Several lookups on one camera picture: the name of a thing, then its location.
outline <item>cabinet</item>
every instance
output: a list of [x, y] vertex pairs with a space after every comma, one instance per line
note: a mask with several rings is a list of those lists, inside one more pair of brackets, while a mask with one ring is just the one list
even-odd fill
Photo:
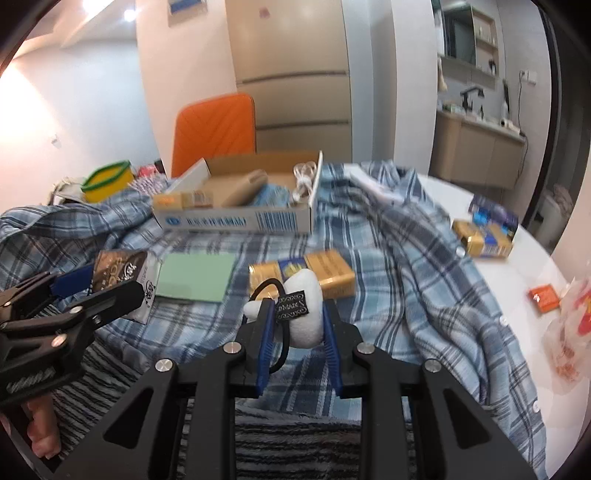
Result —
[[444, 70], [450, 61], [496, 79], [500, 64], [495, 20], [468, 4], [445, 9], [442, 13]]
[[525, 141], [503, 127], [437, 112], [429, 175], [458, 183], [511, 190]]

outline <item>white cable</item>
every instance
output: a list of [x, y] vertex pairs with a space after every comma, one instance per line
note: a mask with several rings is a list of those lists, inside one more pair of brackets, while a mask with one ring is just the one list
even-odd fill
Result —
[[313, 161], [298, 163], [294, 167], [294, 175], [295, 190], [291, 192], [291, 205], [297, 205], [311, 195], [316, 178], [316, 163]]

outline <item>gold package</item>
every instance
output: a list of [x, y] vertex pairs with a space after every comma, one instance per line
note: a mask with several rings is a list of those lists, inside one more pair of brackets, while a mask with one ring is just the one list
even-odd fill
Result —
[[513, 249], [513, 243], [509, 237], [495, 223], [477, 226], [472, 222], [454, 220], [452, 230], [471, 257], [506, 258]]
[[[251, 294], [265, 280], [277, 278], [284, 282], [302, 268], [309, 268], [316, 274], [325, 300], [350, 297], [355, 294], [355, 273], [336, 250], [317, 252], [300, 258], [250, 265], [248, 268]], [[265, 288], [257, 299], [277, 298], [277, 296], [277, 289], [271, 285]]]

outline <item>person's hand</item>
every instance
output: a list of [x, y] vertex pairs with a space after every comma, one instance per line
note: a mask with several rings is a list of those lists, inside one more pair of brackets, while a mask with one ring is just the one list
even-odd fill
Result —
[[31, 445], [33, 453], [39, 458], [45, 457], [47, 459], [60, 453], [60, 431], [57, 427], [51, 395], [44, 395], [28, 401], [26, 408], [33, 415], [27, 428], [27, 435], [33, 443]]

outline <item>orange package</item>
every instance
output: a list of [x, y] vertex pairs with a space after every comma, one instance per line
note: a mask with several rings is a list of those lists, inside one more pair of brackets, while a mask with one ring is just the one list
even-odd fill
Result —
[[528, 292], [540, 313], [548, 313], [560, 307], [560, 299], [552, 285], [533, 288]]

